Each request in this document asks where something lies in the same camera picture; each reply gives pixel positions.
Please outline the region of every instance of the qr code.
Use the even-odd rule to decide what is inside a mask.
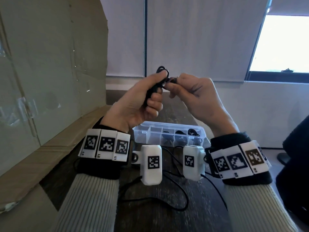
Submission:
[[[233,170],[242,169],[248,167],[245,159],[241,153],[233,154],[226,157]]]
[[[115,146],[115,138],[101,137],[101,142],[98,150],[113,152],[114,146]]]
[[[194,168],[194,156],[184,156],[184,165]]]
[[[259,149],[259,151],[261,152],[261,154],[262,154],[262,156],[263,156],[263,159],[266,161],[267,158],[266,158],[266,156],[264,155],[264,153],[262,152],[262,149],[261,149],[260,147],[258,147],[258,149]]]
[[[219,172],[230,170],[230,167],[227,164],[224,156],[221,156],[219,158],[215,158],[214,159],[214,163],[216,164],[217,169],[218,169]]]
[[[253,165],[263,164],[264,160],[257,149],[245,151],[250,163]]]
[[[88,135],[87,138],[86,138],[84,149],[94,150],[95,149],[95,144],[96,144],[97,140],[98,140],[98,136]]]
[[[126,155],[127,152],[128,152],[128,148],[129,148],[129,142],[128,141],[117,140],[115,153]]]
[[[148,169],[159,169],[160,158],[159,156],[148,156]]]

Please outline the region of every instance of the table surface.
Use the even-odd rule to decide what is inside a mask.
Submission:
[[[112,105],[125,91],[107,90],[107,104]],[[178,97],[170,99],[168,93],[163,93],[163,110],[155,121],[196,125],[185,105]],[[136,144],[136,150],[140,150],[142,144]],[[49,196],[57,210],[75,178],[73,162],[81,143],[66,156],[40,184]],[[176,149],[176,157],[181,160],[182,150]],[[169,154],[162,152],[163,169],[176,173],[172,167]],[[162,204],[151,201],[121,203],[117,207],[117,215],[114,231],[231,231],[230,219],[218,193],[214,187],[202,179],[194,182],[185,178],[171,176],[187,192],[189,207],[184,212],[167,209]],[[132,181],[139,176],[139,170],[130,166],[123,169],[120,177],[120,186]],[[223,183],[219,179],[210,179],[219,190],[223,189]],[[171,181],[163,177],[162,182],[156,186],[145,186],[138,183],[129,188],[126,199],[144,198],[154,196],[168,202],[174,207],[182,208],[185,205],[183,192]]]

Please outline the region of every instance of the clear plastic container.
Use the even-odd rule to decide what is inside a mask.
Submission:
[[[199,136],[189,135],[190,129],[195,130]],[[145,121],[134,127],[133,131],[137,143],[168,147],[190,145],[210,147],[205,130],[201,126]]]

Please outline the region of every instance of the person's right hand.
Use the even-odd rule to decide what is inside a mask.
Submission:
[[[170,91],[170,98],[177,95],[196,119],[211,128],[215,137],[239,132],[210,78],[182,73],[177,77],[177,84],[166,83],[164,88]]]

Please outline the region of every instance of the forearm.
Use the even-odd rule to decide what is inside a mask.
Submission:
[[[225,185],[233,231],[298,231],[270,185]]]
[[[77,174],[51,231],[113,231],[119,180]]]

